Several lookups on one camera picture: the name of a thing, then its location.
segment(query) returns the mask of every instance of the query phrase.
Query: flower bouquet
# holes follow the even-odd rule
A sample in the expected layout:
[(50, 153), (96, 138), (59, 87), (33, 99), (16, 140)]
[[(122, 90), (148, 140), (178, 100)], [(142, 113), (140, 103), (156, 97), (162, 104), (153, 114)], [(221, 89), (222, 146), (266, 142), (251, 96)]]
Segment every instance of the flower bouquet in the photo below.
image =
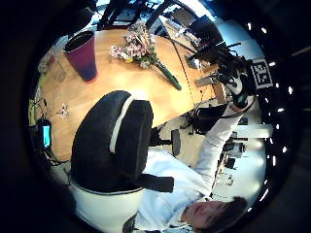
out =
[(155, 65), (177, 89), (182, 89), (178, 80), (157, 58), (155, 36), (148, 32), (145, 22), (138, 20), (131, 25), (125, 34), (125, 40), (124, 47), (111, 46), (111, 55), (114, 58), (124, 59), (126, 63), (137, 61), (143, 69)]

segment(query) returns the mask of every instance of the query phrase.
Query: white shirt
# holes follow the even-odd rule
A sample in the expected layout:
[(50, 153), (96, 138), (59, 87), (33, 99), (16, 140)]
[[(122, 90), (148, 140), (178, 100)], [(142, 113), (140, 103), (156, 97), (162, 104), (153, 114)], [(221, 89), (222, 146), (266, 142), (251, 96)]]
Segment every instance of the white shirt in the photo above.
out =
[[(227, 107), (223, 116), (233, 114), (236, 112)], [(162, 231), (186, 224), (181, 222), (185, 208), (211, 194), (223, 146), (240, 118), (221, 118), (216, 122), (204, 139), (194, 170), (166, 150), (149, 150), (143, 173), (173, 177), (174, 189), (172, 193), (146, 189), (135, 219), (136, 228)]]

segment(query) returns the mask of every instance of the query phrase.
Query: man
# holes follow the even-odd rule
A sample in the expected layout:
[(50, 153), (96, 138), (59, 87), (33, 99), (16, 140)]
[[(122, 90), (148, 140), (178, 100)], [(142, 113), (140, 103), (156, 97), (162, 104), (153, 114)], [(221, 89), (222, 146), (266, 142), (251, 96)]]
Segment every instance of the man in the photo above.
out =
[(136, 217), (137, 229), (165, 230), (189, 224), (195, 232), (217, 232), (243, 215), (247, 206), (244, 198), (234, 197), (228, 203), (209, 198), (223, 146), (249, 105), (248, 93), (253, 92), (249, 89), (251, 77), (236, 67), (226, 58), (220, 64), (218, 79), (231, 91), (233, 103), (206, 134), (193, 170), (165, 150), (149, 150), (144, 173), (173, 177), (174, 190), (145, 191)]

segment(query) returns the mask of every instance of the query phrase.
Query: dark hair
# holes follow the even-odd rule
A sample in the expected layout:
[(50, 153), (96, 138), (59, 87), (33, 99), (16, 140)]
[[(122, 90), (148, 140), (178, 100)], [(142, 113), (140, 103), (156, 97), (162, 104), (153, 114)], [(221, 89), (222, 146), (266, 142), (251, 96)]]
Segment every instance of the dark hair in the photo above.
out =
[(242, 217), (247, 206), (247, 201), (243, 197), (233, 197), (233, 201), (225, 204), (225, 210), (218, 216), (212, 225), (205, 229), (200, 229), (201, 233), (212, 233), (226, 229), (238, 218)]

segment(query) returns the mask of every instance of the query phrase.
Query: purple cup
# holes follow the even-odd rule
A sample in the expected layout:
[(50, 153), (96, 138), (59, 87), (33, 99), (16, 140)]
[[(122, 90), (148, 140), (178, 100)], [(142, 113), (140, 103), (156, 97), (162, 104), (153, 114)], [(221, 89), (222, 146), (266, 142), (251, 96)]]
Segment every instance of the purple cup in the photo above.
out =
[(69, 63), (86, 83), (97, 77), (94, 51), (94, 32), (84, 31), (72, 37), (64, 47)]

